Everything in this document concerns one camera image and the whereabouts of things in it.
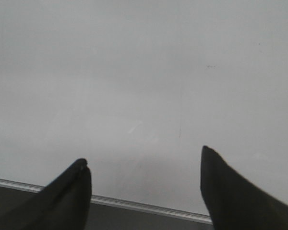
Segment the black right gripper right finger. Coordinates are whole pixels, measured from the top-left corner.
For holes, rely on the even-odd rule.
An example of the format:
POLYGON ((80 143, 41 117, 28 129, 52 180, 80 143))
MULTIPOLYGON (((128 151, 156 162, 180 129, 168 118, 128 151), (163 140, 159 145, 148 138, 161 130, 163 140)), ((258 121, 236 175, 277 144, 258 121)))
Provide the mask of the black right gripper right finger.
POLYGON ((288 230, 288 205, 245 179, 208 146, 202 148, 200 189, 216 230, 288 230))

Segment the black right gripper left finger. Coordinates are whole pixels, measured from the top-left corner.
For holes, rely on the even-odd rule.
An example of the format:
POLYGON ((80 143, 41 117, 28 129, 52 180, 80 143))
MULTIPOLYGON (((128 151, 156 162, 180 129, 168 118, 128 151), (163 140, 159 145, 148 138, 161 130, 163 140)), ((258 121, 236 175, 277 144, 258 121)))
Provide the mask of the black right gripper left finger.
POLYGON ((0 216, 0 230, 83 230, 92 195, 86 159, 77 159, 27 201, 0 216))

